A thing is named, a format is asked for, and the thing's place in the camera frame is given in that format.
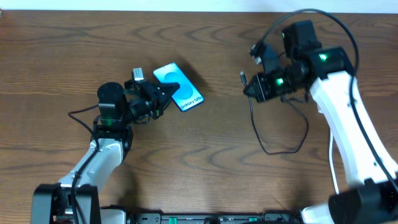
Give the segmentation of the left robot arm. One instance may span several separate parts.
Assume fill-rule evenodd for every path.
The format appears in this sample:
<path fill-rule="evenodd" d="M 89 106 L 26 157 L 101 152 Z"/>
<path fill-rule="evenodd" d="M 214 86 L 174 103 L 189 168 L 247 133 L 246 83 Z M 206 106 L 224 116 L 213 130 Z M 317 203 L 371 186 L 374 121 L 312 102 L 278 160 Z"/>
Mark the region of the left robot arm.
<path fill-rule="evenodd" d="M 131 150 L 131 124 L 158 119 L 180 88 L 178 83 L 107 82 L 98 88 L 95 108 L 100 114 L 92 127 L 87 153 L 55 184 L 40 184 L 32 199 L 31 223 L 134 223 L 127 209 L 101 207 L 99 192 Z"/>

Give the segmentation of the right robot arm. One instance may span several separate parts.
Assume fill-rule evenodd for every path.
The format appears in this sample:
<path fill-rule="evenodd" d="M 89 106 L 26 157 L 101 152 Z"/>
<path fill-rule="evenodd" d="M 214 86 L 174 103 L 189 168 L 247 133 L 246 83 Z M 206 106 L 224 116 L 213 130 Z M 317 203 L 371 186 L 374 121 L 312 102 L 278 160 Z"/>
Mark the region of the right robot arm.
<path fill-rule="evenodd" d="M 263 70 L 244 94 L 264 102 L 305 89 L 330 127 L 340 151 L 349 189 L 326 203 L 302 209 L 302 223 L 384 223 L 397 220 L 397 163 L 387 152 L 359 95 L 354 69 L 341 47 L 325 49 L 311 21 L 282 31 L 290 65 L 263 40 L 250 55 Z"/>

